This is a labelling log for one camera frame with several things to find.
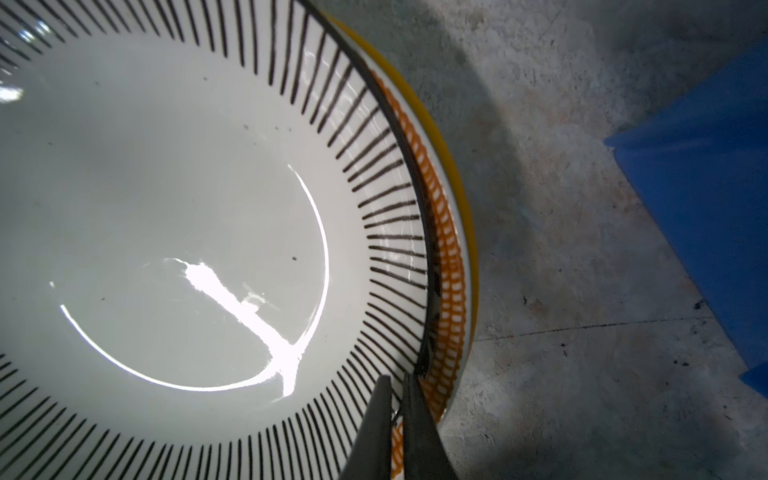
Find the blue plastic bin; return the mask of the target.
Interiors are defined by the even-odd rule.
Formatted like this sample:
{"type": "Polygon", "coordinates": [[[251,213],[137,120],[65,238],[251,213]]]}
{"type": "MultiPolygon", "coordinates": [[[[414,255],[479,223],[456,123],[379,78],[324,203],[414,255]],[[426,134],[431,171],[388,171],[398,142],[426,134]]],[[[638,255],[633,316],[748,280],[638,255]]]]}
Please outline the blue plastic bin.
{"type": "Polygon", "coordinates": [[[767,393],[767,42],[605,145],[767,393]]]}

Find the yellow rim patterned plate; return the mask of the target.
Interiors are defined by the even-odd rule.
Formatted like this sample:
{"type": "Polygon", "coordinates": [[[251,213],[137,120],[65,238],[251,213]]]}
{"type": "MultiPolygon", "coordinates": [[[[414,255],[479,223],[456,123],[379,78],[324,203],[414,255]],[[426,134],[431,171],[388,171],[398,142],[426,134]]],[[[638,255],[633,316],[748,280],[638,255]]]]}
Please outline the yellow rim patterned plate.
{"type": "MultiPolygon", "coordinates": [[[[451,153],[418,96],[364,38],[340,21],[334,26],[360,53],[383,89],[426,182],[436,224],[441,293],[439,317],[427,335],[430,360],[419,383],[431,415],[435,423],[439,423],[458,389],[477,322],[477,245],[471,210],[451,153]]],[[[405,479],[400,413],[394,414],[391,425],[391,479],[405,479]]]]}

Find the black striped white plate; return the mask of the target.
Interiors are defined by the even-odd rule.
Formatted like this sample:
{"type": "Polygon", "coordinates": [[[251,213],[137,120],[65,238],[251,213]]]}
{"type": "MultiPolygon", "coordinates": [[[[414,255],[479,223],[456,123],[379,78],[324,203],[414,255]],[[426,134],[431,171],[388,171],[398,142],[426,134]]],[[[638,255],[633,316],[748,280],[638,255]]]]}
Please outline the black striped white plate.
{"type": "Polygon", "coordinates": [[[1,475],[337,479],[426,363],[427,191],[308,1],[1,5],[1,475]]]}

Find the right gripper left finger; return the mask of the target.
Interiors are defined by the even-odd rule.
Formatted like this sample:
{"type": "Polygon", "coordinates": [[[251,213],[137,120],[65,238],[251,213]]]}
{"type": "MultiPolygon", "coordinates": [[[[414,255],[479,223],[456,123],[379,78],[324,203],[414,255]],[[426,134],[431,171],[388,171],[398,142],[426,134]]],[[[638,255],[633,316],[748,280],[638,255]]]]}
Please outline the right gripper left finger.
{"type": "Polygon", "coordinates": [[[391,395],[391,378],[382,375],[376,381],[340,480],[391,479],[391,395]]]}

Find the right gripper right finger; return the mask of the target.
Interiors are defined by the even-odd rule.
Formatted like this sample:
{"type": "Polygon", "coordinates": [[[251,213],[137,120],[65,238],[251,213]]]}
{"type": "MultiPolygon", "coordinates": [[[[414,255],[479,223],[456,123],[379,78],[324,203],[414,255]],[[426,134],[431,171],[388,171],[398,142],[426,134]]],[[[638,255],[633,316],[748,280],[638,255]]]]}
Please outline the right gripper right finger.
{"type": "Polygon", "coordinates": [[[416,376],[405,376],[403,395],[404,478],[457,480],[416,376]]]}

